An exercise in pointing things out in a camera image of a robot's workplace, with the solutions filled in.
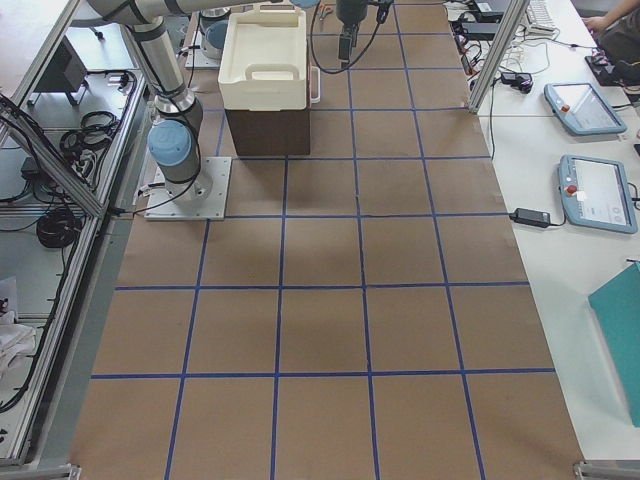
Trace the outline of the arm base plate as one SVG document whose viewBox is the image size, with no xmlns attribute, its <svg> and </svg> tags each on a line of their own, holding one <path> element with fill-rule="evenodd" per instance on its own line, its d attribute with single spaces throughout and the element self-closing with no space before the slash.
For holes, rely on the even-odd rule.
<svg viewBox="0 0 640 480">
<path fill-rule="evenodd" d="M 186 185 L 166 184 L 161 169 L 157 167 L 154 182 L 160 182 L 161 186 L 151 190 L 144 217 L 158 221 L 223 220 L 231 168 L 231 157 L 204 157 L 199 176 L 180 195 Z"/>
</svg>

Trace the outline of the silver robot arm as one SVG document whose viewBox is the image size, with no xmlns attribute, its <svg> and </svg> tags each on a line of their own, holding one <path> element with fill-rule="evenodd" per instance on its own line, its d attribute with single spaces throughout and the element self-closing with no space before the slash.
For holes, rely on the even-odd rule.
<svg viewBox="0 0 640 480">
<path fill-rule="evenodd" d="M 159 116 L 147 147 L 164 176 L 168 200 L 205 199 L 212 179 L 198 144 L 203 108 L 181 72 L 165 27 L 168 16 L 227 10 L 230 1 L 93 1 L 101 20 L 126 32 L 155 91 Z M 231 15 L 219 72 L 224 109 L 243 156 L 307 155 L 311 150 L 306 9 L 310 1 L 255 1 Z"/>
<path fill-rule="evenodd" d="M 336 17 L 342 23 L 338 59 L 343 69 L 351 64 L 352 52 L 357 45 L 359 27 L 367 16 L 367 9 L 367 0 L 338 0 L 336 2 Z"/>
</svg>

